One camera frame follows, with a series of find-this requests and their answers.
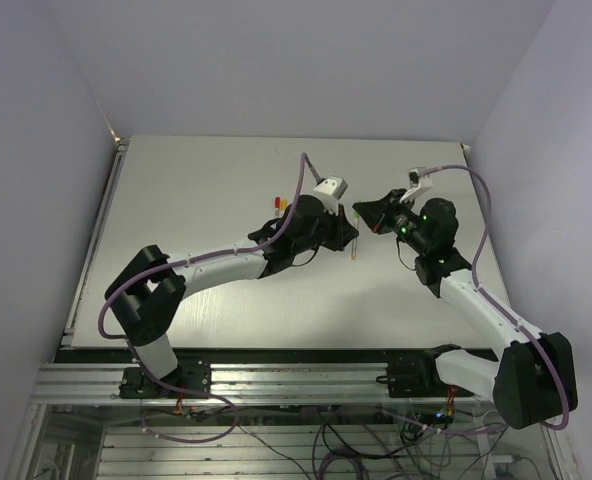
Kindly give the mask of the orange marker pen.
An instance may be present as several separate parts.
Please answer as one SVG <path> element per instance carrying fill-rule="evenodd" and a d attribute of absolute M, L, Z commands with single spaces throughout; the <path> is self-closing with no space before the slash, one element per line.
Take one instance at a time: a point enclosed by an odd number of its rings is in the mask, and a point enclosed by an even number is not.
<path fill-rule="evenodd" d="M 352 240 L 351 244 L 351 260 L 354 261 L 357 258 L 357 250 L 358 250 L 358 238 L 359 238 L 359 228 L 360 228 L 360 216 L 358 213 L 354 211 L 353 214 L 353 227 L 356 230 L 356 236 Z"/>

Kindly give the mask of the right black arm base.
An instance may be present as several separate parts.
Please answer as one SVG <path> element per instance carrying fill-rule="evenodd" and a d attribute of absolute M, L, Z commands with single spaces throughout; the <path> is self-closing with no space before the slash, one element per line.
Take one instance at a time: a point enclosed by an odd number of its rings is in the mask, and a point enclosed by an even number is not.
<path fill-rule="evenodd" d="M 453 344 L 429 349 L 387 350 L 385 373 L 375 382 L 387 387 L 390 398 L 446 397 L 450 387 L 438 376 L 440 354 L 458 351 Z"/>

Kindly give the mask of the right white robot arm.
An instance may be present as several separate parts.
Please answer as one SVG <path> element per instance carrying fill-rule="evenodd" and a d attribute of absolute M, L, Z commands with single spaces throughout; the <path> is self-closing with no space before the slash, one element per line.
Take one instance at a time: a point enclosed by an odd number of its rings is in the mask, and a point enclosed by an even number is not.
<path fill-rule="evenodd" d="M 458 311 L 496 357 L 487 360 L 456 345 L 437 347 L 416 373 L 418 387 L 431 396 L 450 385 L 463 388 L 492 402 L 514 429 L 554 417 L 564 428 L 578 406 L 569 340 L 542 332 L 476 283 L 472 264 L 455 246 L 459 222 L 451 201 L 432 198 L 415 212 L 406 193 L 395 189 L 353 209 L 373 233 L 393 233 L 415 252 L 420 283 Z"/>

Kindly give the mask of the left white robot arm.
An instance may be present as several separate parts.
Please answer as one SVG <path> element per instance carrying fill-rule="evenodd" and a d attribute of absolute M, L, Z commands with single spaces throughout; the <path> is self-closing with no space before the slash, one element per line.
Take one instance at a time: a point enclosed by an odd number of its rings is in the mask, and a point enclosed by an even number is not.
<path fill-rule="evenodd" d="M 106 290 L 100 315 L 113 313 L 146 371 L 144 384 L 168 397 L 179 387 L 180 364 L 167 331 L 185 299 L 230 282 L 276 275 L 308 251 L 343 251 L 358 236 L 342 205 L 331 213 L 318 198 L 301 195 L 282 217 L 229 248 L 184 259 L 156 245 L 142 248 Z"/>

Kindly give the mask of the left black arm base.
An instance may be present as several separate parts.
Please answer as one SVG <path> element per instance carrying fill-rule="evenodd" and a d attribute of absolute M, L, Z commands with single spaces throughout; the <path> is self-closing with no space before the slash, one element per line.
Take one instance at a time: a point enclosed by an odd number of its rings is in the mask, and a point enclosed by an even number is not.
<path fill-rule="evenodd" d="M 201 360 L 183 361 L 167 376 L 157 381 L 143 367 L 123 371 L 119 398 L 130 400 L 171 399 L 179 396 L 201 398 L 211 386 L 212 371 Z"/>

